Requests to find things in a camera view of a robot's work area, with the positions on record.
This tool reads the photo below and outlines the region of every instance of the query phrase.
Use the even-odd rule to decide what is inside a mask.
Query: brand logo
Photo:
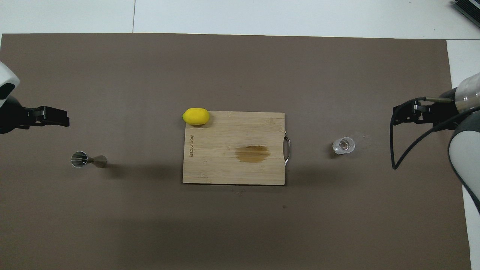
[[[190,157],[193,157],[193,136],[190,136]]]

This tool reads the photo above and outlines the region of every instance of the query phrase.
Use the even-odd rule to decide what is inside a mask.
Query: black ribbed object
[[[480,27],[480,8],[478,8],[479,4],[474,4],[473,1],[476,0],[456,0],[453,4],[453,7],[460,11],[478,27]]]

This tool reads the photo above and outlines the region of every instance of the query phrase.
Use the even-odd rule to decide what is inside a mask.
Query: metal jigger
[[[96,156],[94,158],[89,157],[83,151],[77,151],[72,155],[72,165],[76,168],[81,168],[88,163],[93,163],[93,165],[98,168],[103,168],[107,164],[107,158],[105,156]]]

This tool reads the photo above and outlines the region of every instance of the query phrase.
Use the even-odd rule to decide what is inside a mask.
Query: white panel
[[[128,33],[134,0],[0,0],[0,33]]]
[[[480,38],[451,0],[137,0],[134,32]]]
[[[447,40],[452,87],[480,72],[480,40]],[[480,214],[470,195],[463,189],[465,216],[472,269],[480,269]]]

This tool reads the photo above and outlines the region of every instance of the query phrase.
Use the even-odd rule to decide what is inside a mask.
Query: brown stain on cutting board
[[[258,163],[268,158],[270,151],[268,147],[263,145],[249,145],[237,148],[235,155],[237,155],[237,159],[242,162]]]

